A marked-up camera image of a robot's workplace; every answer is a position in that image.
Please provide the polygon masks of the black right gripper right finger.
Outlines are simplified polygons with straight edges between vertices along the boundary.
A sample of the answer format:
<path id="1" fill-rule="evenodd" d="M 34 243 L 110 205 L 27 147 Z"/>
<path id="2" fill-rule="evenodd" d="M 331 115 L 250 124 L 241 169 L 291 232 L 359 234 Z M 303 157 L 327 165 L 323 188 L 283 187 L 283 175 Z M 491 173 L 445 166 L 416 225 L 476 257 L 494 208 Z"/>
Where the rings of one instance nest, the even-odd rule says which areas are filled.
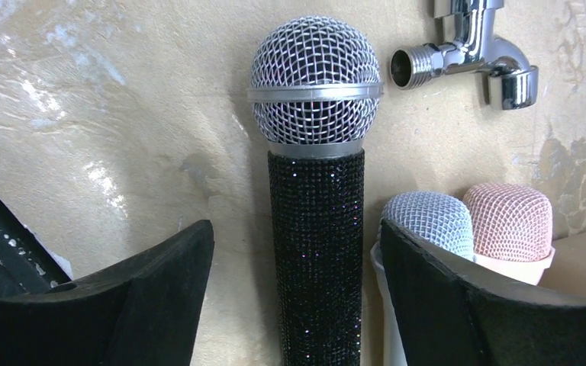
<path id="1" fill-rule="evenodd" d="M 380 248 L 409 365 L 586 365 L 586 297 L 503 276 L 390 220 Z"/>

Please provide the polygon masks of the black speckled microphone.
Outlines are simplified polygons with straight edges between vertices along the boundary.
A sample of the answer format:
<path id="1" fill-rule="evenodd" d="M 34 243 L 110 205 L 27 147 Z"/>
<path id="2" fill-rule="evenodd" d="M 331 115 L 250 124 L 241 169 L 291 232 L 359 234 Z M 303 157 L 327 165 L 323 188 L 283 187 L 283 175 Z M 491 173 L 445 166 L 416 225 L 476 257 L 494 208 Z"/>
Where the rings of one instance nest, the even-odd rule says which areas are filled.
<path id="1" fill-rule="evenodd" d="M 287 21 L 254 56 L 286 365 L 360 362 L 363 142 L 382 93 L 372 45 L 334 18 Z"/>

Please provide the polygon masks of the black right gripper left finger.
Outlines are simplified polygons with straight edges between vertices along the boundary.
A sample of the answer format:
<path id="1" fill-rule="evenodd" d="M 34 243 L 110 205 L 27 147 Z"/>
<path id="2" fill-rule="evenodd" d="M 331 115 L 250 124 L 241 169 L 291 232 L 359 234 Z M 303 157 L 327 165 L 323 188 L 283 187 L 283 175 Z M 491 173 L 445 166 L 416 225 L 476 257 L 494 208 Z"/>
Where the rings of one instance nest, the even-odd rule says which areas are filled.
<path id="1" fill-rule="evenodd" d="M 209 220 L 44 294 L 0 298 L 0 365 L 188 365 L 214 253 Z"/>

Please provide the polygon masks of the pink rose-gold microphone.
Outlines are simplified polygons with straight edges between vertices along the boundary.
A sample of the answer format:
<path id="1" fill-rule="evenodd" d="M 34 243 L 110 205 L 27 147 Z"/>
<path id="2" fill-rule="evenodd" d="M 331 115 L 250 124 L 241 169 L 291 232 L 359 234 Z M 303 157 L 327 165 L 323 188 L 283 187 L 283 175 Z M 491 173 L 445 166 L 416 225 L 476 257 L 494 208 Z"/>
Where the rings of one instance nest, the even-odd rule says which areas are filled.
<path id="1" fill-rule="evenodd" d="M 463 202 L 472 217 L 476 263 L 537 285 L 555 256 L 547 196 L 527 186 L 487 182 L 470 187 Z"/>

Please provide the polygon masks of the white silver microphone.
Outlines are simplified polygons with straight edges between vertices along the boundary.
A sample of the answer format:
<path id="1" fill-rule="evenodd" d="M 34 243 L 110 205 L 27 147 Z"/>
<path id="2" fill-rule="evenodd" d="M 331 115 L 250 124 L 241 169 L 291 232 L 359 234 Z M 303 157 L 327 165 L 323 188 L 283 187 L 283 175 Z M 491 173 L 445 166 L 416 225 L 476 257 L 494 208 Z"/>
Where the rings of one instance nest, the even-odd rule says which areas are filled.
<path id="1" fill-rule="evenodd" d="M 456 197 L 435 191 L 404 192 L 385 204 L 382 218 L 393 221 L 442 249 L 475 261 L 471 214 Z M 370 259 L 383 303 L 383 364 L 406 365 L 378 242 L 370 250 Z"/>

